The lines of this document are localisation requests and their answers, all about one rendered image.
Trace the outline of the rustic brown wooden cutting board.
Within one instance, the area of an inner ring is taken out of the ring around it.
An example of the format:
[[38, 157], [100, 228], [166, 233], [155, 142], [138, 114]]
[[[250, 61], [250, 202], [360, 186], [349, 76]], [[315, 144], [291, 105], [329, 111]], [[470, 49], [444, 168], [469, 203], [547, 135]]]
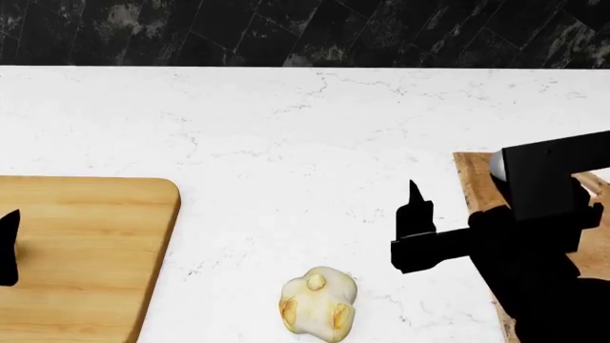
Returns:
[[[492, 180], [488, 152], [455, 152], [454, 162], [469, 213], [488, 211], [506, 201]], [[610, 280], [610, 182], [589, 171], [575, 173], [591, 196], [591, 203], [600, 202], [604, 213], [598, 228], [584, 231], [579, 250], [568, 256], [579, 268], [581, 276]]]

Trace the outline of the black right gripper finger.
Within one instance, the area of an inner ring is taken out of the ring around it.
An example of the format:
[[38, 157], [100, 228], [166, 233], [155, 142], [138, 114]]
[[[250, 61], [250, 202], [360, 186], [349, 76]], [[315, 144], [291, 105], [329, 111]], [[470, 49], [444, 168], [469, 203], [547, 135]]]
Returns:
[[409, 202], [396, 210], [396, 238], [436, 231], [434, 203], [425, 200], [417, 184], [409, 181]]

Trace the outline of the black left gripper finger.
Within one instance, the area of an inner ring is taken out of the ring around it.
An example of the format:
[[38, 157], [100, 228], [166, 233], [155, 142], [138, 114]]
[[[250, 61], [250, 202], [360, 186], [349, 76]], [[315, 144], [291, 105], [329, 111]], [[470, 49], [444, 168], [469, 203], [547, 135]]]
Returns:
[[15, 243], [20, 225], [20, 211], [0, 218], [0, 287], [12, 287], [18, 282]]

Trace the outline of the light wooden cutting board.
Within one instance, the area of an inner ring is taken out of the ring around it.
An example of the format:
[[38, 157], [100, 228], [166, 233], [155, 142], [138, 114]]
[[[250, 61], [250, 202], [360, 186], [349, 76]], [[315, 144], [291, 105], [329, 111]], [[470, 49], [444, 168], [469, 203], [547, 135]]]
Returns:
[[0, 176], [20, 213], [0, 343], [136, 343], [180, 205], [168, 179]]

